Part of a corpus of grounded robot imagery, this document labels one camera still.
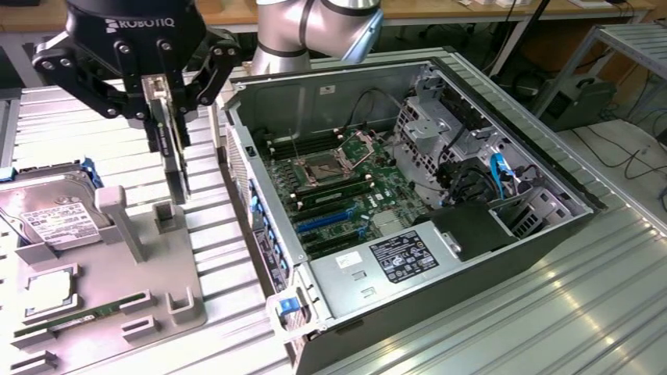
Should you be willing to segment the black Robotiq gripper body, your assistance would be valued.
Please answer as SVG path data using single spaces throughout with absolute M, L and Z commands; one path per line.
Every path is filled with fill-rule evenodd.
M 160 55 L 172 54 L 182 70 L 207 34 L 194 1 L 67 1 L 66 30 L 75 45 L 114 73 L 130 47 L 140 75 L 164 72 Z

